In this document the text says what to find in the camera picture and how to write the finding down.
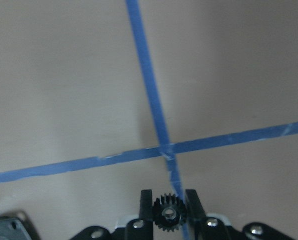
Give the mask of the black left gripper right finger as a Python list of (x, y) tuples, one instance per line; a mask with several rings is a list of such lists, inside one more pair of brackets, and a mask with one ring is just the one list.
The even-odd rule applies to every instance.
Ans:
[(204, 211), (196, 190), (185, 190), (187, 225), (191, 240), (228, 240), (225, 224), (215, 216)]

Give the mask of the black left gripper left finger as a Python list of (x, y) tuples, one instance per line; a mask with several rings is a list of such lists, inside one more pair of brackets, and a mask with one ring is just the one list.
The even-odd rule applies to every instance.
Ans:
[(153, 239), (153, 213), (152, 190), (144, 189), (140, 194), (138, 218), (128, 222), (125, 228), (127, 240), (152, 240)]

